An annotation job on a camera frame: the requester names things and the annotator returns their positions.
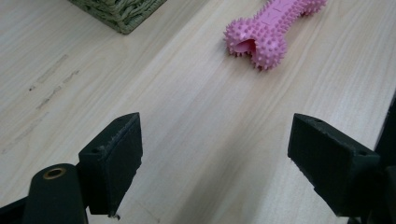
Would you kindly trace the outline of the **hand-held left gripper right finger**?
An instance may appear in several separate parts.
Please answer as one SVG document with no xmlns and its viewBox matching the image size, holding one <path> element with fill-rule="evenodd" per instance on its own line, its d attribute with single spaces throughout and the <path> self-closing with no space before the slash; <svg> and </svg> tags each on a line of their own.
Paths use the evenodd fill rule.
<svg viewBox="0 0 396 224">
<path fill-rule="evenodd" d="M 364 216 L 374 204 L 380 156 L 325 121 L 295 114 L 288 157 L 337 216 Z"/>
</svg>

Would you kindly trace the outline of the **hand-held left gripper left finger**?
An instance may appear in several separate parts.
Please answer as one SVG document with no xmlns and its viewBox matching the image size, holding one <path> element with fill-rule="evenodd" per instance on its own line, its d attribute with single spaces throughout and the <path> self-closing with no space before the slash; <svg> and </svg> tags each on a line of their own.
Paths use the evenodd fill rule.
<svg viewBox="0 0 396 224">
<path fill-rule="evenodd" d="M 93 215 L 116 215 L 142 156 L 138 112 L 114 119 L 78 153 L 84 202 Z"/>
</svg>

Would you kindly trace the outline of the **pink spiky bone toy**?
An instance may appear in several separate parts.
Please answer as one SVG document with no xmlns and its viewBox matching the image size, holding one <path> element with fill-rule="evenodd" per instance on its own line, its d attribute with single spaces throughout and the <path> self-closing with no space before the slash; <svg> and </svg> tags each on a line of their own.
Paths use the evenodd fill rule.
<svg viewBox="0 0 396 224">
<path fill-rule="evenodd" d="M 251 56 L 256 68 L 277 67 L 287 52 L 286 33 L 301 16 L 321 11 L 327 0 L 268 0 L 252 18 L 233 20 L 224 40 L 234 56 Z"/>
</svg>

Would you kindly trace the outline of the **green woven basket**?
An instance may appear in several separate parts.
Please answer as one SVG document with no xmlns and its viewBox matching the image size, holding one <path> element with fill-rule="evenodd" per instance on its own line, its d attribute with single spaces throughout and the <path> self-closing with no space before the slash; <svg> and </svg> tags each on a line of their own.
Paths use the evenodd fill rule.
<svg viewBox="0 0 396 224">
<path fill-rule="evenodd" d="M 118 33 L 128 35 L 167 0 L 68 0 Z"/>
</svg>

